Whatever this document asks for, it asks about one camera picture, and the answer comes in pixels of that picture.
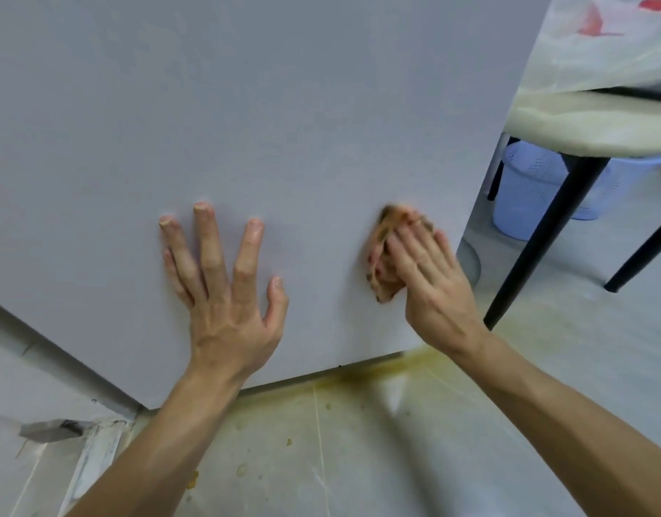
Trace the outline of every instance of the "finger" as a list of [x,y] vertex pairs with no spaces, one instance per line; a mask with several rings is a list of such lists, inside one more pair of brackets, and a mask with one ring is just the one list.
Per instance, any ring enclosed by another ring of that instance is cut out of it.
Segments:
[[232,270],[232,302],[257,306],[256,272],[259,266],[259,250],[264,237],[264,224],[260,219],[247,223],[239,246],[237,260]]
[[228,288],[228,271],[225,268],[225,256],[220,244],[215,212],[209,203],[198,202],[194,205],[194,215],[199,233],[201,270],[204,273],[208,297],[223,298]]
[[412,226],[412,232],[414,233],[414,237],[421,243],[421,246],[428,252],[428,255],[438,270],[447,273],[450,270],[450,266],[446,261],[445,254],[433,239],[434,235],[426,229],[421,221]]
[[264,324],[273,334],[275,341],[280,341],[283,337],[283,329],[285,328],[285,317],[287,316],[288,305],[290,299],[285,293],[283,287],[283,280],[281,278],[273,278],[268,283],[268,310],[264,316]]
[[170,216],[160,218],[160,226],[163,229],[168,248],[172,252],[172,257],[174,257],[180,281],[194,298],[195,303],[205,301],[207,295],[201,279],[201,271],[189,251],[182,227],[176,219]]
[[421,273],[416,261],[407,252],[400,238],[394,232],[391,232],[386,240],[388,250],[395,262],[397,275],[405,282],[407,288],[414,291],[417,295],[426,295],[431,289],[431,284]]
[[443,252],[443,257],[445,258],[450,268],[459,269],[459,261],[457,260],[455,252],[453,252],[452,248],[450,247],[450,242],[447,240],[446,233],[442,230],[437,230],[434,234],[434,239],[438,244],[438,248],[440,248],[441,252]]
[[163,265],[165,265],[165,272],[168,275],[168,280],[177,294],[177,297],[180,298],[182,303],[187,305],[187,308],[192,308],[194,306],[194,298],[184,285],[182,285],[180,276],[177,274],[177,266],[174,263],[172,252],[168,249],[163,251]]
[[407,253],[410,254],[416,266],[430,283],[438,283],[439,280],[443,279],[443,272],[438,269],[429,253],[416,239],[411,228],[403,225],[397,229],[397,235],[405,246]]

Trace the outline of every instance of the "forearm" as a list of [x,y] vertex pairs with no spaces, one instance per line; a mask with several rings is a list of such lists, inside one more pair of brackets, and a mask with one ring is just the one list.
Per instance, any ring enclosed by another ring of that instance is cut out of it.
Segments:
[[171,516],[239,388],[186,374],[69,517]]
[[587,515],[661,516],[661,448],[495,336],[456,360]]

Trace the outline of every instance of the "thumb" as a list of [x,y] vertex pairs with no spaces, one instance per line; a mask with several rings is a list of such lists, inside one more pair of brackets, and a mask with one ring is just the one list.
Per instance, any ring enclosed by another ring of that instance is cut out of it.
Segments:
[[282,278],[274,277],[268,283],[266,291],[268,297],[268,310],[264,316],[266,327],[273,333],[275,339],[280,341],[285,327],[285,316],[290,300],[283,288]]

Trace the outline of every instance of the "left hand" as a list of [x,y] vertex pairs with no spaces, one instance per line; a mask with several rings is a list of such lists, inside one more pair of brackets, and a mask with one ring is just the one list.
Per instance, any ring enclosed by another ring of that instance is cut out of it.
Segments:
[[171,216],[159,222],[168,245],[163,261],[177,296],[189,309],[191,359],[186,375],[234,382],[237,387],[266,364],[283,337],[289,300],[282,279],[268,283],[268,309],[259,312],[256,274],[264,224],[247,223],[232,282],[228,279],[213,207],[194,205],[201,264],[193,258],[182,228]]

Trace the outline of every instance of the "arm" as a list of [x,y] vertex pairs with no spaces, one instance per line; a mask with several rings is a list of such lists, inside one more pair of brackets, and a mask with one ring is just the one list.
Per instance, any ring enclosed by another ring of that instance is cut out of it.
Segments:
[[408,322],[480,386],[586,514],[661,516],[661,448],[491,334],[442,232],[414,225],[387,242]]
[[230,284],[213,208],[194,206],[201,267],[179,223],[161,218],[166,272],[190,311],[191,359],[158,414],[86,492],[68,517],[168,517],[177,508],[225,412],[282,338],[288,299],[278,278],[257,305],[256,273],[264,226],[246,227]]

